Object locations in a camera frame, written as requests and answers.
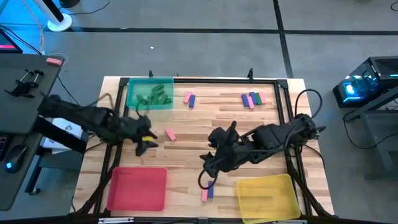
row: pink block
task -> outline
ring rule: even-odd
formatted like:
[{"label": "pink block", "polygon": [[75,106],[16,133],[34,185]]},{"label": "pink block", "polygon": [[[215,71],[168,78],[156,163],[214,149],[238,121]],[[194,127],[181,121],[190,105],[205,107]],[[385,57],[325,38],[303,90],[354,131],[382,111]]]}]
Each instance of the pink block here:
[{"label": "pink block", "polygon": [[176,139],[176,137],[175,137],[175,135],[174,135],[174,133],[173,133],[172,130],[166,129],[165,132],[166,132],[166,134],[169,136],[169,138],[170,138],[171,141],[174,141],[174,140]]},{"label": "pink block", "polygon": [[207,190],[202,190],[201,191],[201,201],[206,202],[207,201]]},{"label": "pink block", "polygon": [[254,104],[253,104],[253,100],[251,99],[251,96],[248,96],[248,102],[249,102],[249,108],[253,109],[254,108]]},{"label": "pink block", "polygon": [[184,103],[189,102],[189,98],[191,97],[191,95],[192,95],[192,92],[187,92],[187,94],[185,95],[185,98],[184,98]]},{"label": "pink block", "polygon": [[266,96],[263,92],[259,92],[261,102],[264,104],[266,103]]},{"label": "pink block", "polygon": [[62,65],[62,61],[55,58],[47,58],[46,62],[53,65]]}]

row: blue light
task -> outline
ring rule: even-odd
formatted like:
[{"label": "blue light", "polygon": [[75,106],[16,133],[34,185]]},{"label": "blue light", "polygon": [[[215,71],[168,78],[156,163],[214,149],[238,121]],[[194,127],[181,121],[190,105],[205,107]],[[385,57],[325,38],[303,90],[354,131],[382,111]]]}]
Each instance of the blue light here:
[{"label": "blue light", "polygon": [[355,94],[354,88],[353,88],[353,86],[351,84],[346,85],[346,90],[347,90],[347,93],[350,94],[350,95]]},{"label": "blue light", "polygon": [[361,99],[360,96],[347,97],[347,98],[343,101],[343,103],[346,102],[347,100],[359,100],[359,99]]}]

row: yellow tray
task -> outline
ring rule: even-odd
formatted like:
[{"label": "yellow tray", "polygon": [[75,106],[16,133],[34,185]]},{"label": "yellow tray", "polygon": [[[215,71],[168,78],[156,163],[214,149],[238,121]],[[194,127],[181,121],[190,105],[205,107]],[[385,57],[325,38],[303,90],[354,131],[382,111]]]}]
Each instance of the yellow tray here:
[{"label": "yellow tray", "polygon": [[239,180],[236,185],[245,224],[289,220],[301,215],[288,174]]}]

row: computer mouse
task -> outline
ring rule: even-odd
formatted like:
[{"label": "computer mouse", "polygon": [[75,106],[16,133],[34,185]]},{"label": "computer mouse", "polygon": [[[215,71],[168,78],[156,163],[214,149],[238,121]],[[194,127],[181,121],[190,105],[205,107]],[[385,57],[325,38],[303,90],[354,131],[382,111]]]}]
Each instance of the computer mouse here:
[{"label": "computer mouse", "polygon": [[24,157],[26,154],[27,146],[20,144],[14,146],[5,157],[6,171],[9,173],[18,172],[22,167]]}]

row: blue block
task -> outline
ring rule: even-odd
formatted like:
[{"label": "blue block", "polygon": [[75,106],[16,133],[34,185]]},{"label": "blue block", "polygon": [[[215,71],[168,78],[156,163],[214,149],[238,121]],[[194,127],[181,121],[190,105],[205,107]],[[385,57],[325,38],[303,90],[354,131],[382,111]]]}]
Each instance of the blue block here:
[{"label": "blue block", "polygon": [[242,94],[242,100],[244,106],[249,106],[248,96],[246,96],[246,94]]},{"label": "blue block", "polygon": [[[213,184],[213,181],[209,181],[208,186],[210,186],[211,184]],[[214,189],[213,187],[211,187],[207,191],[207,198],[213,198],[213,197],[214,197]]]},{"label": "blue block", "polygon": [[256,95],[254,94],[254,92],[250,92],[249,94],[250,94],[251,100],[253,101],[253,104],[256,105],[257,104]]},{"label": "blue block", "polygon": [[195,95],[191,95],[189,98],[189,107],[193,108],[193,104],[195,103]]}]

